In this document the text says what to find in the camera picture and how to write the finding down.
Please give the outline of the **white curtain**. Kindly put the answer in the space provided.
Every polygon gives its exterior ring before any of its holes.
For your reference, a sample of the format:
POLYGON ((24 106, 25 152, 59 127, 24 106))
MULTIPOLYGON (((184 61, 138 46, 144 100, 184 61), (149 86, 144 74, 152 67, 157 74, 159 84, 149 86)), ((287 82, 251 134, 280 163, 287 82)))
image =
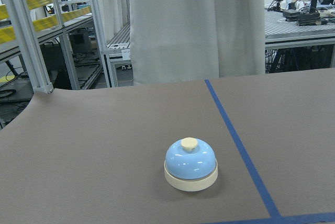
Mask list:
POLYGON ((264 0, 96 0, 105 37, 130 22, 134 85, 264 74, 264 0))

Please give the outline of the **blue cream call bell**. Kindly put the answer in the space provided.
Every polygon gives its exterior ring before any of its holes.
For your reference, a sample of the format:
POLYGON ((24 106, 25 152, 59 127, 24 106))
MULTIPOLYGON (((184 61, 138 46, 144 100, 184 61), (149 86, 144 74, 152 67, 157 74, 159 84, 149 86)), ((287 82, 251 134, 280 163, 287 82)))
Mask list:
POLYGON ((218 178, 218 162, 212 147, 193 137, 177 140, 164 160, 166 181, 176 189, 197 192, 209 188, 218 178))

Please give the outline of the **aluminium frame rack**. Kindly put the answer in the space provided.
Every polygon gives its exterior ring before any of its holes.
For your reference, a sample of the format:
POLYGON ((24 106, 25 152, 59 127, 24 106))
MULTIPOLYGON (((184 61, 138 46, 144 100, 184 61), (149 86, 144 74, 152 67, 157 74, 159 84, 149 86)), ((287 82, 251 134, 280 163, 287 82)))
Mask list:
POLYGON ((116 66, 129 64, 129 0, 1 0, 1 62, 26 75, 34 91, 89 89, 105 77, 117 86, 116 66))

